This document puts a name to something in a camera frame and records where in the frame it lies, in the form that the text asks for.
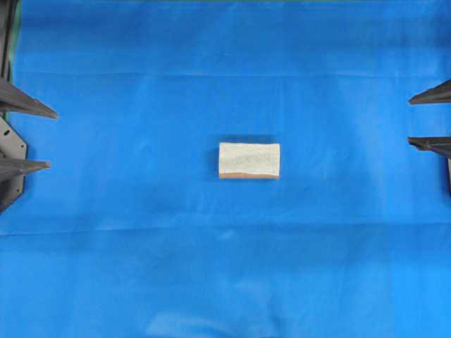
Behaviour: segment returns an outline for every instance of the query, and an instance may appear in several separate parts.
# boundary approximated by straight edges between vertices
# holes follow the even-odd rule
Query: white sponge
[[[220,143],[220,178],[279,178],[280,145]]]

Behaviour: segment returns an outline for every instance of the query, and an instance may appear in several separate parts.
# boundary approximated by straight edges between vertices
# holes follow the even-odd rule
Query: blue backdrop
[[[451,3],[24,0],[0,337],[446,337]],[[279,142],[279,180],[218,143]]]

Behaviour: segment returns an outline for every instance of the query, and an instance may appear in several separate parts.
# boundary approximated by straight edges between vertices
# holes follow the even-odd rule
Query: metal mount plate
[[[21,160],[25,160],[27,156],[27,144],[3,118],[0,118],[0,153],[5,157]],[[0,212],[23,193],[24,182],[25,176],[21,175],[0,183]]]

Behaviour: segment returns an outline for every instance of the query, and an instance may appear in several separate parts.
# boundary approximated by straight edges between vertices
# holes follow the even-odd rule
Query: black pointed claw
[[[415,95],[409,100],[410,104],[443,104],[451,103],[451,80],[435,88]]]
[[[9,180],[15,176],[26,175],[47,168],[50,168],[49,162],[0,158],[0,182]]]
[[[46,118],[58,118],[56,111],[28,96],[3,78],[0,78],[0,109]]]
[[[418,150],[430,150],[451,158],[451,137],[409,137],[407,140]]]

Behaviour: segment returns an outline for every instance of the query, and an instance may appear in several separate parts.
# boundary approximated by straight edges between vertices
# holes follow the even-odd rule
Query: blue cloth
[[[446,337],[448,0],[24,1],[2,337]],[[279,180],[218,143],[279,142]]]

